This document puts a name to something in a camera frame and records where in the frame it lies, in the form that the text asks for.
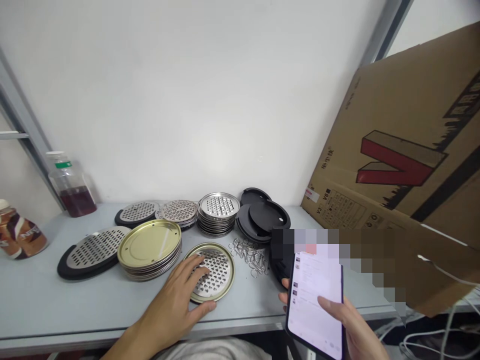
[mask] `plastic bottle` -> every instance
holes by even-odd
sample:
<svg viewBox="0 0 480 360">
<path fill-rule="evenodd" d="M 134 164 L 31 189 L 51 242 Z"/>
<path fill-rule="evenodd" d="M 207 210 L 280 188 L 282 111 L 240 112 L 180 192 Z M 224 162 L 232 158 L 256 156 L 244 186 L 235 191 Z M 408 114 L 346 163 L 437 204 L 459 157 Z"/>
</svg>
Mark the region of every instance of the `plastic bottle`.
<svg viewBox="0 0 480 360">
<path fill-rule="evenodd" d="M 0 248 L 10 258 L 29 258 L 47 245 L 47 238 L 37 225 L 21 217 L 6 200 L 0 199 Z"/>
<path fill-rule="evenodd" d="M 46 155 L 55 164 L 48 177 L 70 216 L 78 218 L 97 210 L 83 174 L 72 166 L 65 152 L 49 151 Z"/>
</svg>

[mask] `smartphone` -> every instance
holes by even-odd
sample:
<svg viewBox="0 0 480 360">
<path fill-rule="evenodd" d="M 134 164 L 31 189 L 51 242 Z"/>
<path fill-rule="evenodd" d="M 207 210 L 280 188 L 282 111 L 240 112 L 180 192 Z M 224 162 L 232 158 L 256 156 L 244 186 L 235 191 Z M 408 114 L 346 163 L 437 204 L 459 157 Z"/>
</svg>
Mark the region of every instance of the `smartphone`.
<svg viewBox="0 0 480 360">
<path fill-rule="evenodd" d="M 328 360 L 345 359 L 345 328 L 325 310 L 318 296 L 343 303 L 344 276 L 338 259 L 325 254 L 294 254 L 288 292 L 286 332 Z"/>
</svg>

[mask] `hand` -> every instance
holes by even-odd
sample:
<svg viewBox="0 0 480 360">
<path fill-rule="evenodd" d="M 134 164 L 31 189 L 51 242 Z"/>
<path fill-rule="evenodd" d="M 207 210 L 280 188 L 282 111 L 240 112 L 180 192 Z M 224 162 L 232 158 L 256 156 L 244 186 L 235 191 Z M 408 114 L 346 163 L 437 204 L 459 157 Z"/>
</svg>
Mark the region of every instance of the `hand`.
<svg viewBox="0 0 480 360">
<path fill-rule="evenodd" d="M 189 311 L 190 295 L 199 279 L 210 272 L 198 266 L 204 256 L 196 254 L 179 263 L 141 318 L 129 327 L 104 359 L 150 359 L 175 344 L 210 311 L 215 301 L 206 301 Z"/>
<path fill-rule="evenodd" d="M 281 283 L 290 288 L 290 280 L 282 279 Z M 278 294 L 280 301 L 288 303 L 288 294 Z M 322 296 L 318 297 L 318 304 L 332 317 L 340 321 L 345 327 L 346 343 L 351 360 L 389 360 L 384 346 L 364 320 L 362 315 L 344 296 L 343 303 L 330 301 Z"/>
</svg>

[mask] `cardboard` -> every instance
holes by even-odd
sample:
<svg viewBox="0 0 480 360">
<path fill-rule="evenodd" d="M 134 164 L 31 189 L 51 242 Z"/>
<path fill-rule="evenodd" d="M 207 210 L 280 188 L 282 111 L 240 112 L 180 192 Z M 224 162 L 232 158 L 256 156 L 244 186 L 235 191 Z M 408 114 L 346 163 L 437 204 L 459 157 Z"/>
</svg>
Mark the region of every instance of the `cardboard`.
<svg viewBox="0 0 480 360">
<path fill-rule="evenodd" d="M 397 239 L 409 246 L 404 272 L 416 271 L 406 300 L 428 316 L 472 287 L 418 252 L 480 280 L 479 109 L 480 22 L 360 68 L 301 204 L 326 229 L 414 231 L 404 238 L 415 242 Z"/>
</svg>

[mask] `gold metal lid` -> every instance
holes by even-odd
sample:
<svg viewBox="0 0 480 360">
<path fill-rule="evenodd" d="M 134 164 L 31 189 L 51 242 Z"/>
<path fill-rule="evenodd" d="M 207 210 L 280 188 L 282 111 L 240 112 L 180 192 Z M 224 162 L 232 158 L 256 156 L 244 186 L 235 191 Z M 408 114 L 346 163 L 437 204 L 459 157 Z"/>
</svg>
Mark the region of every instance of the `gold metal lid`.
<svg viewBox="0 0 480 360">
<path fill-rule="evenodd" d="M 182 231 L 176 223 L 155 219 L 135 227 L 120 243 L 118 261 L 125 268 L 149 268 L 170 256 Z"/>
</svg>

